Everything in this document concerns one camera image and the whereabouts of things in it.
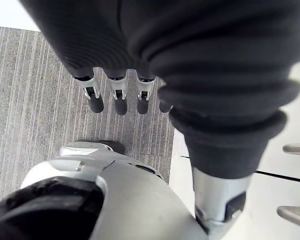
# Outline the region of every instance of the cabinet door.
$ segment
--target cabinet door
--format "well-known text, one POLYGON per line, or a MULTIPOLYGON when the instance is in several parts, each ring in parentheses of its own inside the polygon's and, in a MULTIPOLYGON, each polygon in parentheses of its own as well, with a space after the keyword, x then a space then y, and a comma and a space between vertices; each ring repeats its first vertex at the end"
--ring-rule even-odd
POLYGON ((300 182, 254 174, 238 221, 222 240, 300 240, 300 226, 277 214, 300 207, 300 182))
MULTIPOLYGON (((300 81, 300 63, 293 67, 291 78, 300 81)), ((300 143, 300 95, 282 110, 288 116, 286 127, 269 141, 258 170, 300 178, 300 155, 291 155, 283 151, 286 144, 300 143)))

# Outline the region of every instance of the floor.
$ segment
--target floor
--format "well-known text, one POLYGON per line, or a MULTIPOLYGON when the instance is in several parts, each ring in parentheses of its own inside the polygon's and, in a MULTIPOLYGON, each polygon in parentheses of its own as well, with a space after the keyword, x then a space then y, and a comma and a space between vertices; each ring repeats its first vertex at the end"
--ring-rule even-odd
MULTIPOLYGON (((90 111, 83 92, 38 31, 0 27, 0 199, 20 186, 26 172, 51 159, 62 145, 113 140, 126 155, 158 169, 169 181, 174 127, 159 111, 154 91, 149 113, 137 113, 136 73, 129 70, 128 113, 115 113, 102 69, 104 111, 90 111)), ((161 84, 157 80, 155 89, 161 84)))

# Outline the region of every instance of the striped carpet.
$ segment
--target striped carpet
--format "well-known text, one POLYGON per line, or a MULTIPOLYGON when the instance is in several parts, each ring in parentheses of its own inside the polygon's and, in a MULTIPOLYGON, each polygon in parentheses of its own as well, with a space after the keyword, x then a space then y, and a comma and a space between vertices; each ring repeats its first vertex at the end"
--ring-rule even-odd
MULTIPOLYGON (((40 32, 0 27, 0 200, 27 171, 76 140, 113 140, 127 155, 169 180, 174 128, 154 94, 149 113, 137 114, 136 73, 129 70, 128 113, 115 113, 99 68, 104 111, 95 114, 40 32)), ((156 81, 155 88, 161 85, 156 81)))

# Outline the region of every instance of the metal handle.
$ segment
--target metal handle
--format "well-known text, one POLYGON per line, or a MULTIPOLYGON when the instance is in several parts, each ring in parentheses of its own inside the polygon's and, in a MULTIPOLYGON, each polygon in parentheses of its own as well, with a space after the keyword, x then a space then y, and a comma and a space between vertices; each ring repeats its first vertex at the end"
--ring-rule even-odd
POLYGON ((300 226, 300 206, 279 206, 276 213, 283 219, 300 226))
POLYGON ((287 144, 282 149, 287 154, 300 155, 300 143, 287 144))

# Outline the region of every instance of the black knit fabric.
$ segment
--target black knit fabric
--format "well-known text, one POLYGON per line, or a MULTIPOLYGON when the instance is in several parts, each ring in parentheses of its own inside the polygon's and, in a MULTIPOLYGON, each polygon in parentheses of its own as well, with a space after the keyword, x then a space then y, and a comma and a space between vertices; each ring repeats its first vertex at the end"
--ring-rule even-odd
POLYGON ((149 68, 191 164, 220 178, 258 167, 300 90, 300 0, 21 0, 74 77, 149 68))

